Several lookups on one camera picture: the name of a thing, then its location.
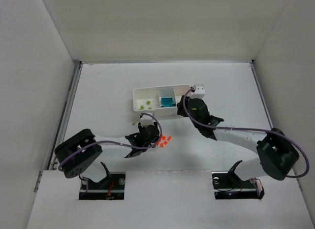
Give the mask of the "square teal lego brick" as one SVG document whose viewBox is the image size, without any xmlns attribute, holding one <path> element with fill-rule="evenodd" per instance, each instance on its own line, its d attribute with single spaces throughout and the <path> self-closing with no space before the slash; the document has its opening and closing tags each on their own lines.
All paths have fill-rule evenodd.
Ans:
<svg viewBox="0 0 315 229">
<path fill-rule="evenodd" d="M 175 103 L 163 103 L 160 107 L 161 108 L 167 108 L 167 107 L 175 107 Z"/>
</svg>

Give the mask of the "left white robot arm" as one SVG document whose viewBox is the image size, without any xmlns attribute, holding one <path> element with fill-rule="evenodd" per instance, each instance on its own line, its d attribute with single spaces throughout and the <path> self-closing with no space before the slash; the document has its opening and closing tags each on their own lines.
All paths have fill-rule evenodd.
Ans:
<svg viewBox="0 0 315 229">
<path fill-rule="evenodd" d="M 83 129 L 54 150 L 59 161 L 58 170 L 65 178 L 77 176 L 88 178 L 95 183 L 102 182 L 105 177 L 94 177 L 84 172 L 98 162 L 101 156 L 134 158 L 150 148 L 154 148 L 161 138 L 161 126 L 154 121 L 151 125 L 138 125 L 138 132 L 121 138 L 97 140 L 90 129 Z"/>
</svg>

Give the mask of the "long teal lego brick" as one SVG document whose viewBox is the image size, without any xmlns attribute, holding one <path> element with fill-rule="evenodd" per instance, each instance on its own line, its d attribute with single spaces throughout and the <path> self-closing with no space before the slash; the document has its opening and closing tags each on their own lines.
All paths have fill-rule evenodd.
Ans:
<svg viewBox="0 0 315 229">
<path fill-rule="evenodd" d="M 174 103 L 174 100 L 172 97 L 162 97 L 160 102 L 161 105 L 172 105 Z"/>
</svg>

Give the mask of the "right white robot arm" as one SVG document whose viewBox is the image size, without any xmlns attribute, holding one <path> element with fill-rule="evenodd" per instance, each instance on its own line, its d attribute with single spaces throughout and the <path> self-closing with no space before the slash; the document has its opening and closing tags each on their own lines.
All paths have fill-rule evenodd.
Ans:
<svg viewBox="0 0 315 229">
<path fill-rule="evenodd" d="M 189 117 L 205 138 L 235 144 L 257 154 L 256 159 L 240 160 L 229 170 L 242 180 L 267 175 L 282 181 L 299 159 L 298 152 L 279 129 L 239 131 L 224 119 L 211 115 L 202 99 L 182 96 L 177 113 Z"/>
</svg>

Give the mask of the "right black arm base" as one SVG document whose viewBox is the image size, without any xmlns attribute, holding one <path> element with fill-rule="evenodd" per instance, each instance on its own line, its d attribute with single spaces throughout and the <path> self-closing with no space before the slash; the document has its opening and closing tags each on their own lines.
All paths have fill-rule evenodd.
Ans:
<svg viewBox="0 0 315 229">
<path fill-rule="evenodd" d="M 212 172 L 212 184 L 216 200 L 258 199 L 262 200 L 265 190 L 260 179 L 241 180 L 235 169 L 242 161 L 236 162 L 229 171 Z"/>
</svg>

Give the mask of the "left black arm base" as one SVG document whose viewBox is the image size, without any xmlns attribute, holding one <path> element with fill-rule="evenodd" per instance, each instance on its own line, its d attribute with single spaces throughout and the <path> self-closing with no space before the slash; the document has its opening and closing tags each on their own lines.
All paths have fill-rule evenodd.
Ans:
<svg viewBox="0 0 315 229">
<path fill-rule="evenodd" d="M 79 176 L 81 187 L 79 200 L 124 200 L 126 173 L 110 172 L 105 163 L 100 163 L 106 172 L 99 182 Z"/>
</svg>

